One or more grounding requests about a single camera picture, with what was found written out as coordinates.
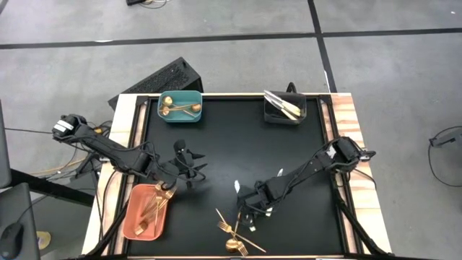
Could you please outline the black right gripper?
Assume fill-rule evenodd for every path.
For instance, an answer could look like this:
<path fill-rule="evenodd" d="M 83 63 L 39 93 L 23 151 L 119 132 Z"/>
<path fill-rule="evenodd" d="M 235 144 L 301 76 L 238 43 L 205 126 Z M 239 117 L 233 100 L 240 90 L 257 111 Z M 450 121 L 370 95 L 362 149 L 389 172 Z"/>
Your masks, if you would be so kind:
<path fill-rule="evenodd" d="M 276 185 L 273 183 L 257 183 L 254 187 L 240 186 L 237 190 L 237 207 L 242 210 L 239 223 L 248 227 L 247 215 L 252 214 L 252 226 L 256 226 L 263 215 L 270 217 L 276 203 Z"/>

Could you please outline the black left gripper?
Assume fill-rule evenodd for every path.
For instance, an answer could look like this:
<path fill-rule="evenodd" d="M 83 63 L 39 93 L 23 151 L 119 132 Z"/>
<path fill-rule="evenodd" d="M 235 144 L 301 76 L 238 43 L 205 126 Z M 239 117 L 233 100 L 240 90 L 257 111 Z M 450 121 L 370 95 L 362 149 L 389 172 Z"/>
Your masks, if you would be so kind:
<path fill-rule="evenodd" d="M 205 155 L 192 153 L 189 149 L 176 149 L 173 164 L 179 169 L 180 175 L 184 175 L 187 180 L 191 180 L 196 177 L 194 170 L 200 172 L 201 169 L 208 165 L 208 163 L 204 163 L 193 168 L 194 160 L 203 157 L 205 157 Z"/>

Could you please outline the teal plastic bin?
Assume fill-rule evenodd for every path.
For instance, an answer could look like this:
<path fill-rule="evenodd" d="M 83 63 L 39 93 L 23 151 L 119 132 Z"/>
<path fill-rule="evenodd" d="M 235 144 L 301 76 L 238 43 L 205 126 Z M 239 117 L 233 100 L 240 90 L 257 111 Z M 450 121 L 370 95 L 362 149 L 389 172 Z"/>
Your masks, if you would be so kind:
<path fill-rule="evenodd" d="M 190 104 L 201 104 L 201 110 L 198 113 L 194 113 L 194 117 L 190 116 L 182 111 L 170 112 L 167 116 L 163 116 L 160 113 L 162 107 L 162 99 L 165 96 L 170 96 L 173 99 L 174 105 L 190 105 Z M 157 113 L 161 119 L 167 123 L 196 123 L 201 119 L 201 113 L 203 108 L 202 94 L 195 90 L 171 90 L 165 91 L 160 95 L 159 102 L 157 105 Z"/>

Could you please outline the grey plastic bin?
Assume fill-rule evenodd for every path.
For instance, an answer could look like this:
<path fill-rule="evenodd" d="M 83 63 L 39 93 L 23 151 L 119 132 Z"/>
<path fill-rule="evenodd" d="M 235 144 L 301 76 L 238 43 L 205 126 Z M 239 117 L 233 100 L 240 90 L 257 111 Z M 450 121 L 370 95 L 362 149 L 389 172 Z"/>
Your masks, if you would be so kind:
<path fill-rule="evenodd" d="M 296 105 L 301 110 L 301 116 L 293 115 L 297 120 L 292 121 L 287 118 L 278 108 L 273 106 L 266 98 L 263 102 L 263 115 L 264 119 L 268 123 L 272 124 L 287 124 L 287 125 L 299 125 L 301 124 L 307 115 L 307 101 L 304 95 L 299 93 L 288 93 L 288 92 L 277 92 L 271 91 L 281 99 Z"/>

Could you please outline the orange plastic tray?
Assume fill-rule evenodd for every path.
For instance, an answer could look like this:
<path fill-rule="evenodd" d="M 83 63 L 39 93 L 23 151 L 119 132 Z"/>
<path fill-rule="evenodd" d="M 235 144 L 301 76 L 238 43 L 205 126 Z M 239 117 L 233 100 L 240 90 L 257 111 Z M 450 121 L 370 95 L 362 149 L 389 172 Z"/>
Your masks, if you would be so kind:
<path fill-rule="evenodd" d="M 167 204 L 160 210 L 157 225 L 152 222 L 142 234 L 135 234 L 135 229 L 141 220 L 141 212 L 153 193 L 154 185 L 152 184 L 139 184 L 131 191 L 125 220 L 123 221 L 122 233 L 125 238 L 133 241 L 154 241 L 162 235 L 167 215 Z"/>

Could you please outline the black computer tower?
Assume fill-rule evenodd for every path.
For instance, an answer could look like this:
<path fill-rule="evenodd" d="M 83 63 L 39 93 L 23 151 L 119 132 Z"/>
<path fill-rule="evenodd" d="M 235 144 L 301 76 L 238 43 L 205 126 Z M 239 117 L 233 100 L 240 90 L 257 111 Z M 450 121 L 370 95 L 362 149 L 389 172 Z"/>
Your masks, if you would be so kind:
<path fill-rule="evenodd" d="M 183 57 L 170 62 L 121 94 L 162 93 L 171 90 L 204 91 L 201 76 Z"/>

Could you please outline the black beam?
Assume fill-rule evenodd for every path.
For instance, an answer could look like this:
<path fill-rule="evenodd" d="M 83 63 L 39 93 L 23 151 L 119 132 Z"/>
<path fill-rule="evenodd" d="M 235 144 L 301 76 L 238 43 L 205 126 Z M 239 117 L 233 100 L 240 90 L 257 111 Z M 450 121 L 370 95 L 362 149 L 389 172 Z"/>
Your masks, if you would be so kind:
<path fill-rule="evenodd" d="M 11 169 L 11 177 L 4 188 L 10 188 L 21 183 L 26 183 L 30 190 L 39 194 L 52 196 L 66 202 L 72 202 L 83 206 L 91 207 L 93 205 L 94 196 L 78 191 L 67 186 L 52 183 L 45 179 L 23 173 L 21 171 Z"/>

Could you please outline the yellow disc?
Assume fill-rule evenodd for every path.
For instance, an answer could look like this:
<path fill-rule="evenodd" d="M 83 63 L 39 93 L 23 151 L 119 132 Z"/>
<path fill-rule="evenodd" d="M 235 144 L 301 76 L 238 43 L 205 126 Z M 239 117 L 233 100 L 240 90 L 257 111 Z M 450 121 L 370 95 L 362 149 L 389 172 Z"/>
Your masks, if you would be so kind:
<path fill-rule="evenodd" d="M 40 250 L 46 249 L 51 244 L 51 234 L 46 231 L 37 231 L 37 242 Z"/>

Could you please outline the dark grey panel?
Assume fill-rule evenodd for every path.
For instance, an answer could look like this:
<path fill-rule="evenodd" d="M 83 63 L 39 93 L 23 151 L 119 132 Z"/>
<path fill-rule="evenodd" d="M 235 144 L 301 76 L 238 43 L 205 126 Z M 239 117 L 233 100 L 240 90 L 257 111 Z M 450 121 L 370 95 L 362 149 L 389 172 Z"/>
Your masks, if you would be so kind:
<path fill-rule="evenodd" d="M 3 110 L 0 101 L 0 189 L 8 187 L 11 181 L 12 174 L 9 164 Z"/>

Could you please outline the black computer mouse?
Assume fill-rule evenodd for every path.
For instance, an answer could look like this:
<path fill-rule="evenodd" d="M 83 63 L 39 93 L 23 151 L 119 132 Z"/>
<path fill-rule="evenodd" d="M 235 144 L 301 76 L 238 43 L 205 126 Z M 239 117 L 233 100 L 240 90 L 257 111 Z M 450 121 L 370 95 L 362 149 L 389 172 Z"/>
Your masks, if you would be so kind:
<path fill-rule="evenodd" d="M 15 259 L 22 248 L 23 226 L 19 222 L 8 225 L 0 235 L 0 257 L 3 260 Z"/>

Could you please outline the wood and black table frame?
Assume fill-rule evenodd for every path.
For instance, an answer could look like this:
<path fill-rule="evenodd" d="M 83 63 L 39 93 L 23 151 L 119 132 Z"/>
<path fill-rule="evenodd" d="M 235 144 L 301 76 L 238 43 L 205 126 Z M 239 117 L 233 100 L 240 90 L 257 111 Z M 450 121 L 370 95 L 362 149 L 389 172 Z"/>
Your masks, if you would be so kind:
<path fill-rule="evenodd" d="M 306 96 L 327 99 L 321 103 L 321 118 L 326 120 L 324 125 L 327 128 L 328 139 L 341 135 L 350 137 L 359 144 L 364 143 L 350 93 L 307 93 Z M 141 130 L 145 122 L 144 112 L 147 109 L 146 99 L 150 97 L 158 98 L 159 95 L 122 94 L 119 96 L 110 132 L 112 140 L 124 146 L 129 145 L 130 141 L 134 141 L 135 144 L 140 143 Z M 370 165 L 361 162 L 357 170 L 352 173 L 349 184 L 342 188 L 341 195 L 345 199 L 347 193 L 351 194 L 352 197 L 347 200 L 347 204 L 354 207 L 359 223 L 381 249 L 390 252 L 391 245 L 380 209 L 377 189 L 372 186 L 371 178 Z M 128 200 L 128 195 L 121 189 L 130 188 L 132 181 L 132 177 L 126 178 L 120 173 L 114 173 L 110 164 L 103 165 L 97 194 L 102 196 L 104 189 L 108 190 L 106 206 L 102 208 L 104 219 L 102 222 L 99 221 L 97 216 L 99 207 L 94 204 L 82 248 L 83 254 L 87 254 L 97 245 L 97 228 L 101 227 L 106 231 L 113 223 L 117 212 L 117 199 L 121 197 L 124 202 Z"/>

